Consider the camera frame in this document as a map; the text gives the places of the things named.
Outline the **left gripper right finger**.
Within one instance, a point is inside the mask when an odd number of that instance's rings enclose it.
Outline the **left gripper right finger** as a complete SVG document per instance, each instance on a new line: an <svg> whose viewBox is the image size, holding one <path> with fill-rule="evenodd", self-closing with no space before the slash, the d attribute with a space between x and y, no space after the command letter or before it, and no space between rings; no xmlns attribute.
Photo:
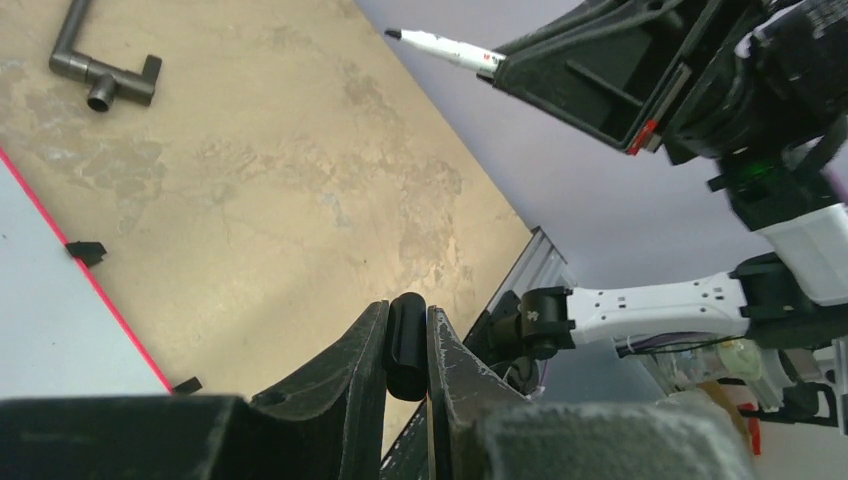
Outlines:
<svg viewBox="0 0 848 480"><path fill-rule="evenodd" d="M484 422L528 399L462 342L445 311L427 309L428 467L431 479L487 479L491 462Z"/></svg>

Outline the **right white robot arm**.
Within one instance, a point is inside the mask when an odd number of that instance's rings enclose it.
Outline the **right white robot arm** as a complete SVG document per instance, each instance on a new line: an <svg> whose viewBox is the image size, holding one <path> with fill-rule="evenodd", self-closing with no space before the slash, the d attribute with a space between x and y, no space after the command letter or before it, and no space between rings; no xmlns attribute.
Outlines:
<svg viewBox="0 0 848 480"><path fill-rule="evenodd" d="M499 47L492 86L629 155L713 160L708 183L771 246L735 269L618 291L542 287L485 334L498 362L632 336L620 356L733 340L777 353L764 421L847 427L843 1L584 1Z"/></svg>

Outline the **red framed whiteboard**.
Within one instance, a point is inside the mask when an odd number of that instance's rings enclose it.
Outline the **red framed whiteboard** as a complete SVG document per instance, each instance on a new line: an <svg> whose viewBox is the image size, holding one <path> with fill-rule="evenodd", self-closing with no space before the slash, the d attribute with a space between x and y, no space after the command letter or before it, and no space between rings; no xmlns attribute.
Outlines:
<svg viewBox="0 0 848 480"><path fill-rule="evenodd" d="M1 397L191 394L166 379L7 155L1 157Z"/></svg>

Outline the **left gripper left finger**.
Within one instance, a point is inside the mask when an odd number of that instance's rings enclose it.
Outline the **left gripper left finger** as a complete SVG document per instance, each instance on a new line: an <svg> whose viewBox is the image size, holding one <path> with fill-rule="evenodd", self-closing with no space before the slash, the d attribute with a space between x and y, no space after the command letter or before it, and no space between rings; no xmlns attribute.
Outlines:
<svg viewBox="0 0 848 480"><path fill-rule="evenodd" d="M371 303L334 343L251 406L275 419L270 479L377 479L387 396L382 357L389 302Z"/></svg>

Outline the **black marker cap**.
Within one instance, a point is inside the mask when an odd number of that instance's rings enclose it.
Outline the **black marker cap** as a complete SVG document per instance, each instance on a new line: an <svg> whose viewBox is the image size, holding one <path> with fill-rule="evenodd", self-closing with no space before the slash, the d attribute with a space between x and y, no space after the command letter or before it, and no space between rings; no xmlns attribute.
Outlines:
<svg viewBox="0 0 848 480"><path fill-rule="evenodd" d="M383 367L396 399L417 402L427 394L426 315L425 299L414 292L389 305Z"/></svg>

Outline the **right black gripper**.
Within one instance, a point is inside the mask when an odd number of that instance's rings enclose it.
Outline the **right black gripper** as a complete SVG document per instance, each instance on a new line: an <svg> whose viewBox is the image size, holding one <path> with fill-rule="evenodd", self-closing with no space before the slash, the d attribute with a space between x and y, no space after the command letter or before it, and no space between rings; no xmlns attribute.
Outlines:
<svg viewBox="0 0 848 480"><path fill-rule="evenodd" d="M584 1L496 48L498 90L625 152L657 120L680 60L691 69L660 123L671 164L762 144L790 94L755 30L791 1Z"/></svg>

